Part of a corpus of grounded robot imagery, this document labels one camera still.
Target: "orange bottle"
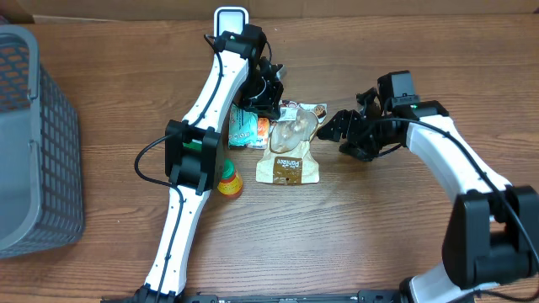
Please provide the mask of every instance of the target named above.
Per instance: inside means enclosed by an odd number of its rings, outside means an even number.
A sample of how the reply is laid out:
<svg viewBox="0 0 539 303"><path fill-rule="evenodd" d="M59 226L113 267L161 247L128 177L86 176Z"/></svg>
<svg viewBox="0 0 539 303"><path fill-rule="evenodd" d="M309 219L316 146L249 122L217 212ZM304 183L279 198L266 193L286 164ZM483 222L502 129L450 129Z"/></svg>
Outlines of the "orange bottle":
<svg viewBox="0 0 539 303"><path fill-rule="evenodd" d="M234 167L234 163L230 160L225 160L225 168L222 172L221 182L217 185L217 189L226 197L236 199L243 192L243 179Z"/></svg>

